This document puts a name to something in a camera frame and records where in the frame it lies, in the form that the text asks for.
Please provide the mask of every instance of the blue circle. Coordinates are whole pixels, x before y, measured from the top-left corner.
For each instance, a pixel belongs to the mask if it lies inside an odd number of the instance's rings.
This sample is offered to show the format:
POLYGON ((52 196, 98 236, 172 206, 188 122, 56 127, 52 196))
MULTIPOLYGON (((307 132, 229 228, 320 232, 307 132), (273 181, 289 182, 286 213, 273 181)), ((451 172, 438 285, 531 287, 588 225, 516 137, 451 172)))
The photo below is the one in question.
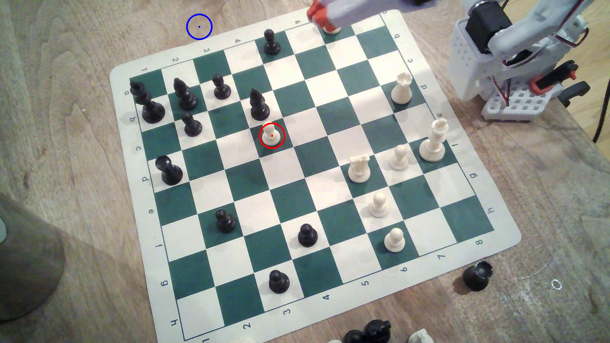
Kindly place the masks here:
POLYGON ((213 28, 214 28, 214 27, 213 27, 213 25, 212 25, 212 20, 210 19, 210 17, 209 17, 209 16, 207 16, 207 15, 205 15, 205 14, 201 14, 201 13, 193 14, 193 15, 192 15, 192 16, 191 16, 191 17, 190 17, 188 20, 187 20, 187 33, 188 33, 188 35, 189 35, 189 36, 191 36, 191 38, 192 38, 192 39, 195 39, 195 40, 204 40, 204 39, 206 39, 207 37, 210 37, 210 35, 212 34, 212 29, 213 29, 213 28), (209 20, 209 21, 210 21, 210 33, 208 33, 208 34, 207 34, 207 36, 205 36, 205 37, 203 37, 203 38, 196 38, 196 37, 194 37, 192 34, 190 34, 190 32, 188 31, 188 22, 189 22, 191 19, 193 19, 194 17, 198 16, 198 15, 205 16, 205 17, 207 18, 207 20, 209 20))

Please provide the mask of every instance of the red circle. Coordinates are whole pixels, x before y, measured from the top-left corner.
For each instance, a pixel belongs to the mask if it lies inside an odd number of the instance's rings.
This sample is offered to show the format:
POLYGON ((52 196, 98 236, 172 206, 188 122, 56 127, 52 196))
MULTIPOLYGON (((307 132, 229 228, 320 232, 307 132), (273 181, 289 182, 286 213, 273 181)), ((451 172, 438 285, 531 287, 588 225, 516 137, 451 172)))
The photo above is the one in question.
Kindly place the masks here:
POLYGON ((267 149, 277 149, 280 146, 282 146, 282 144, 284 144, 284 141, 286 140, 286 132, 284 131, 284 128, 280 124, 277 124, 277 123, 267 123, 267 124, 263 125, 260 128, 260 131, 259 131, 259 140, 260 140, 260 143, 263 144, 263 146, 266 147, 267 149), (274 147, 271 147, 271 146, 268 146, 267 144, 264 144, 263 143, 263 138, 260 136, 260 134, 263 132, 263 129, 265 128, 265 126, 271 125, 271 124, 279 126, 279 128, 282 129, 282 142, 280 144, 274 146, 274 147))

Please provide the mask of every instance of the wooden table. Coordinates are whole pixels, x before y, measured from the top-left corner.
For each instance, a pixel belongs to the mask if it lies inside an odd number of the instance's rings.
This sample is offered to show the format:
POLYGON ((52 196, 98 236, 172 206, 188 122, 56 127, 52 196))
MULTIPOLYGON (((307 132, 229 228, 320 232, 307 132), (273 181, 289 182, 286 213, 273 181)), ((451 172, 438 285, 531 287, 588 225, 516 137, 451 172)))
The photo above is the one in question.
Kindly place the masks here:
MULTIPOLYGON (((192 42, 194 13, 217 34, 307 2, 0 0, 0 192, 61 228, 67 258, 54 295, 0 324, 0 341, 156 341, 109 73, 192 42)), ((456 98, 458 4, 405 18, 523 240, 489 259, 484 292, 464 295, 455 270, 274 342, 328 342, 372 318, 392 322, 392 342, 420 328, 437 343, 610 341, 610 164, 557 101, 534 123, 488 123, 480 99, 456 98)))

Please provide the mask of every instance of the chessboard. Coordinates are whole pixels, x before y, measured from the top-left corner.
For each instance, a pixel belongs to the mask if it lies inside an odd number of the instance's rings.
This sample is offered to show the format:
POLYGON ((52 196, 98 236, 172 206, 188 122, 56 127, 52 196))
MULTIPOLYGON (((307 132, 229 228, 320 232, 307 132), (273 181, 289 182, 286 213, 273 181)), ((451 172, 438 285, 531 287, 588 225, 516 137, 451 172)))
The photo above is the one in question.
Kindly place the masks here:
POLYGON ((263 343, 520 240, 400 12, 332 35, 299 10, 125 63, 110 81, 160 343, 263 343), (264 53, 266 29, 277 55, 264 53), (400 73, 413 77, 405 105, 390 96, 400 73), (215 74, 229 98, 214 96, 215 74), (196 137, 185 134, 175 78, 199 99, 196 137), (160 122, 142 119, 130 81, 163 105, 160 122), (253 87, 281 127, 273 149, 250 115, 253 87), (418 150, 438 118, 450 129, 431 163, 418 150), (404 171, 389 165, 397 145, 408 148, 404 171), (370 157, 360 184, 348 177, 358 155, 370 157), (178 184, 162 181, 159 156, 181 167, 178 184), (367 210, 378 192, 382 218, 367 210), (230 233, 218 230, 218 209, 237 220, 230 233), (313 247, 298 242, 304 223, 317 230, 313 247), (404 233, 398 253, 384 246, 392 228, 404 233), (287 292, 270 291, 272 270, 289 277, 287 292))

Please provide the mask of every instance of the white pawn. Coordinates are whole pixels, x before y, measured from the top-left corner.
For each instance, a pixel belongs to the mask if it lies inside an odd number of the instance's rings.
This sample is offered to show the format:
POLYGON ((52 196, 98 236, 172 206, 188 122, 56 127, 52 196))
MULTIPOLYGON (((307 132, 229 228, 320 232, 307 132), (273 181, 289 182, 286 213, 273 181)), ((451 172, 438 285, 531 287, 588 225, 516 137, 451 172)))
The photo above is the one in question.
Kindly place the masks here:
POLYGON ((368 211, 376 218, 381 218, 387 214, 386 195, 382 192, 373 195, 373 201, 368 205, 368 211))
POLYGON ((447 140, 449 125, 447 119, 437 119, 432 123, 432 130, 428 139, 420 145, 420 155, 428 162, 438 162, 445 155, 443 142, 447 140))
POLYGON ((404 248, 404 234, 403 230, 394 228, 390 233, 386 234, 386 238, 383 240, 383 244, 386 249, 392 253, 398 253, 404 248))
POLYGON ((413 76, 409 73, 402 73, 396 79, 396 87, 392 90, 392 101, 397 104, 404 105, 411 101, 413 92, 411 92, 411 83, 413 76))
POLYGON ((396 148, 394 148, 394 155, 390 158, 390 167, 399 172, 407 169, 409 166, 407 152, 409 152, 409 150, 406 145, 397 145, 396 148))
POLYGON ((269 123, 270 121, 265 123, 265 127, 263 128, 262 140, 265 145, 275 146, 279 143, 282 137, 280 137, 279 131, 275 129, 275 125, 269 123))

